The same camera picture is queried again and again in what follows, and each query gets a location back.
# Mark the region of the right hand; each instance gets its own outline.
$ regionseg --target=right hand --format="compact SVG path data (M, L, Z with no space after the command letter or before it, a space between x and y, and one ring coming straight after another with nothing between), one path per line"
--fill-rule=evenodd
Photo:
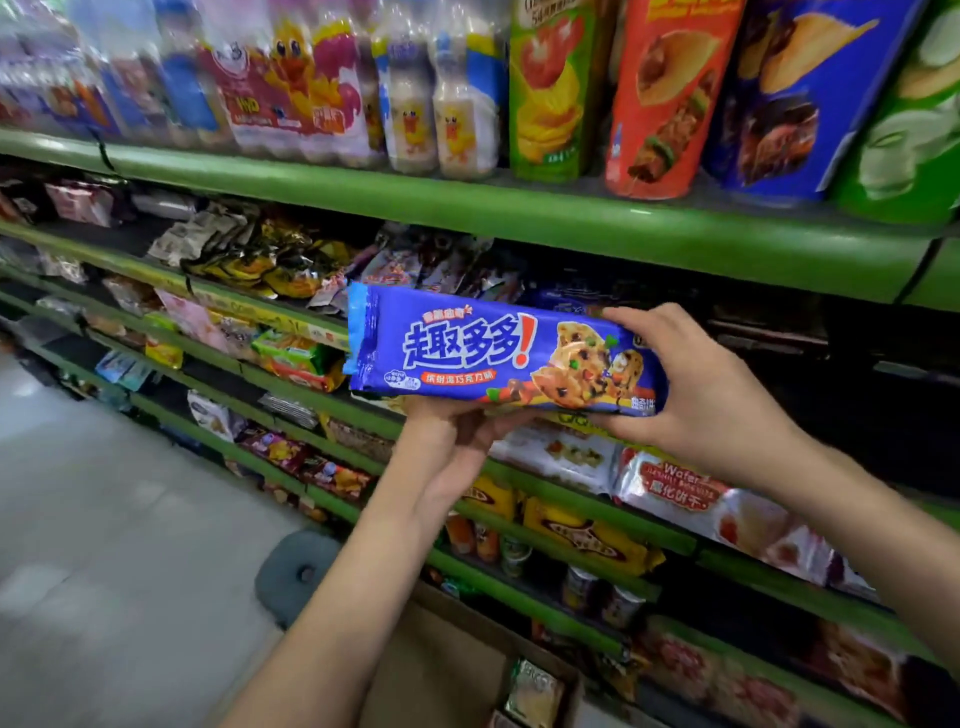
M747 365L711 339L676 303L650 311L606 308L609 319L643 337L670 381L654 417L592 415L616 437L652 445L731 485L765 492L822 448L774 401Z

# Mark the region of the blue cookie package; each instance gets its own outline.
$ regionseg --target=blue cookie package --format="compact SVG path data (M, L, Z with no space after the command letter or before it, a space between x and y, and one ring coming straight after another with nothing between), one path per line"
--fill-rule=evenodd
M601 319L413 288L352 283L350 389L655 415L657 355Z
M925 0L751 0L703 166L773 203L819 200Z

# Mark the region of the green snack package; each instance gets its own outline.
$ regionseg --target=green snack package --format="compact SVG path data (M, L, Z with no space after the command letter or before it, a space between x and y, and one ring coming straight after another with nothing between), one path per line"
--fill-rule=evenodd
M514 0L510 166L518 177L567 182L587 170L615 5Z
M890 223L945 223L960 198L960 0L933 0L830 197Z

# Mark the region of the cookie package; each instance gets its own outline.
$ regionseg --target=cookie package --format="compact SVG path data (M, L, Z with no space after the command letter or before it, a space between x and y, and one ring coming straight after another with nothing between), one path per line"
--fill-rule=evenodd
M560 311L353 283L350 388L655 415L666 374L627 329Z

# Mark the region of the snack box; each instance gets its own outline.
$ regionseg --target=snack box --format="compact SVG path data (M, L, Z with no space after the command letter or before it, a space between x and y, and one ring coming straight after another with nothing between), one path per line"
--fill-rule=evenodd
M611 192L662 200L689 191L745 3L630 3L607 155Z
M647 548L612 526L581 518L536 497L527 499L523 525L630 576L642 576L665 560L658 548Z
M756 0L704 166L770 204L823 197L924 0Z
M348 329L354 390L634 416L666 401L657 356L601 319L353 283Z

